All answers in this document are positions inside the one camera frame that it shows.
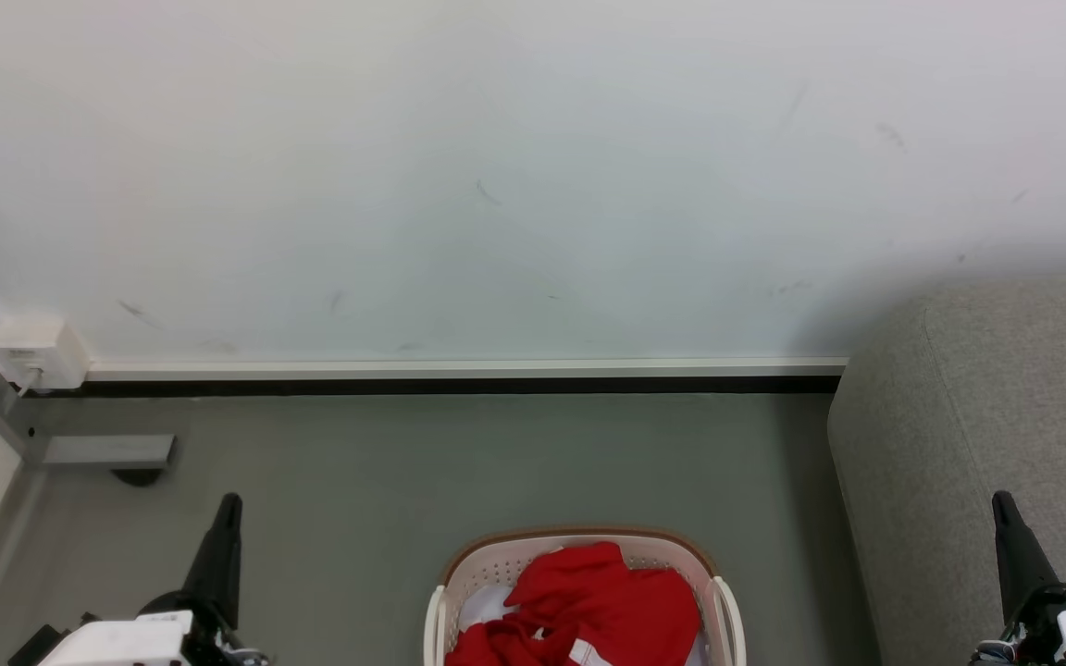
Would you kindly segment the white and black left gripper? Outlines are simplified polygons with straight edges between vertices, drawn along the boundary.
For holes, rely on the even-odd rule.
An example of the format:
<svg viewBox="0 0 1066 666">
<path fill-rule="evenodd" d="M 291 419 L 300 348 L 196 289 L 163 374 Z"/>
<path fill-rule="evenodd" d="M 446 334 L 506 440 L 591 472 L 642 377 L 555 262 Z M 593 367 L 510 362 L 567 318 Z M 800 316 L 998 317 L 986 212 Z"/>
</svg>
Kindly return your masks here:
<svg viewBox="0 0 1066 666">
<path fill-rule="evenodd" d="M 56 637 L 38 665 L 266 665 L 242 644 L 242 498 L 221 498 L 181 591 L 154 599 L 134 619 L 93 620 Z"/>
</svg>

